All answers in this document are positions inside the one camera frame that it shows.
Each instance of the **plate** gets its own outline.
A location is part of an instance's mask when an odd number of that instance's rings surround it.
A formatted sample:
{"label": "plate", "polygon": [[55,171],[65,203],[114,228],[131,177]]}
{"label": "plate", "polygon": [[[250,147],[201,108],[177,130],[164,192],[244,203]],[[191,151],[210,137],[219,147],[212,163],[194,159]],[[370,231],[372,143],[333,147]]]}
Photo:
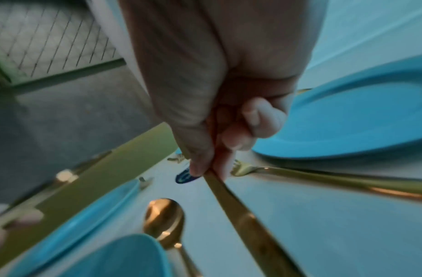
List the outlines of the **plate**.
{"label": "plate", "polygon": [[138,186],[138,180],[131,180],[79,212],[33,247],[9,277],[27,276],[50,264],[129,202],[138,193]]}
{"label": "plate", "polygon": [[284,128],[253,150],[270,157],[356,155],[422,140],[422,56],[371,68],[295,98]]}
{"label": "plate", "polygon": [[60,277],[171,277],[162,246],[140,234],[115,240],[74,264]]}

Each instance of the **hand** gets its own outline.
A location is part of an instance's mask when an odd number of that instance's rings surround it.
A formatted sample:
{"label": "hand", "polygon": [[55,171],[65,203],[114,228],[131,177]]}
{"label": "hand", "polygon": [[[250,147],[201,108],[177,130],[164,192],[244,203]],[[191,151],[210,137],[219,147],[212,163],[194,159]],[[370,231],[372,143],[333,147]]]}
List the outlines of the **hand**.
{"label": "hand", "polygon": [[[2,211],[4,211],[7,207],[8,206],[5,205],[5,204],[0,204],[0,213]],[[42,212],[37,210],[37,209],[33,209],[32,211],[28,212],[27,214],[25,214],[21,218],[12,222],[8,226],[8,228],[12,229],[12,228],[19,228],[19,227],[23,227],[23,226],[32,225],[32,224],[35,224],[35,223],[41,221],[42,218],[43,218]],[[4,245],[6,237],[7,237],[6,230],[0,228],[0,248]]]}
{"label": "hand", "polygon": [[121,0],[156,112],[224,179],[235,152],[277,133],[327,0]]}

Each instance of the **green table edge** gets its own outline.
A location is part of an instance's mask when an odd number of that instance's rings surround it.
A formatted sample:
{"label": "green table edge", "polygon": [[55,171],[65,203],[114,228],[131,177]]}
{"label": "green table edge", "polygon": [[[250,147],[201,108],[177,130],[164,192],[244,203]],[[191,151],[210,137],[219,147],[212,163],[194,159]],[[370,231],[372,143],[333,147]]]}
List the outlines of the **green table edge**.
{"label": "green table edge", "polygon": [[0,268],[107,192],[154,166],[177,147],[171,129],[162,123],[115,149],[67,188],[40,204],[38,208],[45,214],[41,223],[9,233],[0,250]]}

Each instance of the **gray carpet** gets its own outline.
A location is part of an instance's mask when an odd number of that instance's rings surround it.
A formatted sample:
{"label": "gray carpet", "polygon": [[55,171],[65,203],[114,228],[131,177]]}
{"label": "gray carpet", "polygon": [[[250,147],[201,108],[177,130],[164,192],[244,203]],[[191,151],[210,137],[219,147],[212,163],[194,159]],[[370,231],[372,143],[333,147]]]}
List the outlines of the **gray carpet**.
{"label": "gray carpet", "polygon": [[125,66],[16,97],[0,94],[0,203],[157,122]]}

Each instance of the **gold fork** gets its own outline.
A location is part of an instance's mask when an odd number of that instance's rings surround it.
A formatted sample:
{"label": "gold fork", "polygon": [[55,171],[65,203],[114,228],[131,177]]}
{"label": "gold fork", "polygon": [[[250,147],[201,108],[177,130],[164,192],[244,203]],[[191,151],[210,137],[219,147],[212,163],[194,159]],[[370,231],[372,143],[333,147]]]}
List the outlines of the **gold fork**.
{"label": "gold fork", "polygon": [[357,188],[389,196],[422,200],[422,180],[393,177],[375,177],[358,174],[334,173],[317,170],[280,167],[257,167],[235,160],[231,174],[236,177],[250,173],[264,173],[302,180],[316,181],[345,188]]}

